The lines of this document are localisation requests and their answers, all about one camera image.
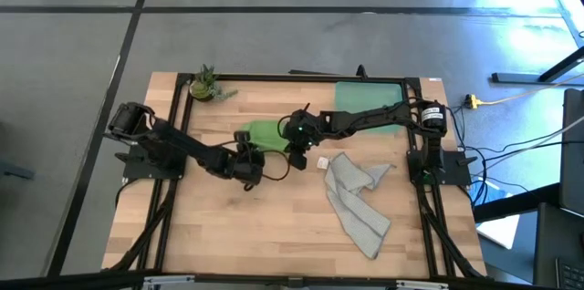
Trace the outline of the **green microfiber towel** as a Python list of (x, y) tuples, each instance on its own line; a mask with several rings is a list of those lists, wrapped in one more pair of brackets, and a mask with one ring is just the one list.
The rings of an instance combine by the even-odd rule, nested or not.
[(261, 150), (284, 151), (288, 145), (288, 141), (278, 133), (276, 120), (253, 120), (244, 124), (240, 130), (248, 131), (250, 141)]

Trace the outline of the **black chair base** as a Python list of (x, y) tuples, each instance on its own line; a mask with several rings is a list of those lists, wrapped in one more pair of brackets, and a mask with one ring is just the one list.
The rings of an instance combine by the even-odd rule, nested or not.
[(4, 176), (14, 176), (24, 180), (32, 180), (35, 177), (35, 173), (29, 169), (0, 159), (0, 178)]

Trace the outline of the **green translucent plastic basket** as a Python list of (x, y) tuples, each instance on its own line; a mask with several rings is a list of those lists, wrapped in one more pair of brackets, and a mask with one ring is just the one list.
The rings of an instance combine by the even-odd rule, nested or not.
[(338, 82), (335, 86), (336, 111), (357, 113), (402, 100), (402, 87), (398, 84)]

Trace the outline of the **black desk leg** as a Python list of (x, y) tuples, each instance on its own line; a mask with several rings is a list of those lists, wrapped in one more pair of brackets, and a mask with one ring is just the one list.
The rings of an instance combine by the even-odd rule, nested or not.
[(584, 46), (578, 48), (542, 74), (495, 72), (491, 75), (491, 79), (494, 83), (501, 84), (559, 85), (559, 78), (582, 63), (584, 63)]

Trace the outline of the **black desk bar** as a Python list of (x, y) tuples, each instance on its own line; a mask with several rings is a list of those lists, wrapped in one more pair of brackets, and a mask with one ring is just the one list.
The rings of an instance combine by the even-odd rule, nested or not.
[(535, 210), (540, 203), (558, 206), (560, 184), (554, 183), (523, 192), (508, 198), (478, 205), (474, 208), (474, 221), (484, 223)]

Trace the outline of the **blue item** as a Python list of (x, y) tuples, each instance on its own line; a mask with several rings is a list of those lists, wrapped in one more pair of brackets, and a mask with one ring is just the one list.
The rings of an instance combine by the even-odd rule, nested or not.
[(505, 190), (501, 189), (490, 181), (484, 181), (483, 185), (483, 192), (477, 200), (478, 205), (504, 199), (507, 196), (507, 192)]

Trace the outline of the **black keyboard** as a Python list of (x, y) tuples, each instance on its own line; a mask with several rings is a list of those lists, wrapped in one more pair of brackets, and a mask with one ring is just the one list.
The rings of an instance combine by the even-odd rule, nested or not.
[(584, 290), (584, 263), (556, 259), (557, 286), (561, 290)]

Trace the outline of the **silver aluminium post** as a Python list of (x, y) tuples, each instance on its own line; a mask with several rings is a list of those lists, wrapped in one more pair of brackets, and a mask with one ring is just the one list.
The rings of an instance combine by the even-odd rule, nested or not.
[(449, 285), (418, 280), (397, 280), (396, 290), (449, 290)]
[(164, 285), (178, 285), (194, 283), (195, 276), (188, 274), (180, 275), (155, 275), (147, 276), (143, 279), (142, 286), (147, 290), (161, 290)]

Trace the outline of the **grey waffle microfiber towel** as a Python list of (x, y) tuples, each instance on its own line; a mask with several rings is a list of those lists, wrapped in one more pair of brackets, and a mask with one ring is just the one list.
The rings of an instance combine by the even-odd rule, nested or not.
[(375, 191), (394, 168), (392, 164), (361, 168), (344, 152), (328, 161), (324, 177), (328, 201), (344, 232), (370, 260), (378, 257), (391, 221), (368, 205), (360, 193), (363, 189)]

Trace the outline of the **black aluminium table frame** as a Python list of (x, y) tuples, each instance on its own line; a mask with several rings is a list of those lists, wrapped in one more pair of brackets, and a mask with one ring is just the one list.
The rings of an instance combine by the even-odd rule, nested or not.
[[(333, 76), (224, 75), (236, 95), (222, 103), (174, 99), (175, 73), (154, 73), (145, 104), (159, 116), (178, 109), (176, 124), (208, 144), (229, 141), (254, 119), (280, 119), (296, 109), (311, 112), (335, 106)], [(428, 256), (416, 192), (406, 154), (422, 141), (405, 129), (360, 132), (326, 141), (308, 153), (303, 171), (290, 170), (276, 156), (266, 158), (266, 179), (252, 191), (237, 181), (215, 178), (188, 161), (178, 182), (172, 217), (151, 240), (146, 266), (179, 274), (189, 284), (215, 281), (304, 287), (388, 286), (396, 280), (427, 280), (429, 264), (445, 270), (441, 245)], [(329, 204), (321, 157), (345, 153), (369, 167), (391, 170), (363, 199), (391, 221), (379, 256), (366, 258), (344, 233)]]

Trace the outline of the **potted succulent plant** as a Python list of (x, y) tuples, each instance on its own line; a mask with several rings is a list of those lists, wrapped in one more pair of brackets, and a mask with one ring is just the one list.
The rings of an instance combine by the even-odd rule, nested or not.
[(202, 64), (200, 71), (194, 75), (189, 87), (190, 95), (201, 102), (225, 101), (238, 94), (237, 89), (227, 90), (218, 83), (219, 76), (214, 72), (214, 65)]

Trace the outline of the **white paper sheet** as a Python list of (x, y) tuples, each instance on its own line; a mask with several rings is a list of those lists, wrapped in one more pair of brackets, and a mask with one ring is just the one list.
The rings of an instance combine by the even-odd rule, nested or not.
[(480, 223), (476, 230), (486, 239), (511, 250), (516, 236), (520, 215), (510, 215), (505, 218)]

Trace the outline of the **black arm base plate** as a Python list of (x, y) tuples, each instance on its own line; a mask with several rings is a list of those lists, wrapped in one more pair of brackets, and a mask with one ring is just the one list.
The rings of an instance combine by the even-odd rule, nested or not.
[(186, 163), (186, 154), (181, 151), (163, 163), (153, 162), (140, 146), (131, 146), (127, 153), (117, 152), (115, 157), (124, 163), (123, 177), (127, 179), (181, 179)]
[(410, 179), (423, 185), (469, 185), (469, 159), (461, 151), (410, 150), (406, 154)]

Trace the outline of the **dark monitor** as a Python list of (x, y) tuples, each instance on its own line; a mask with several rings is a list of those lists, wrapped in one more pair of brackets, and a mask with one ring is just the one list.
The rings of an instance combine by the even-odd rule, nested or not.
[(584, 89), (566, 89), (560, 156), (560, 204), (584, 215)]

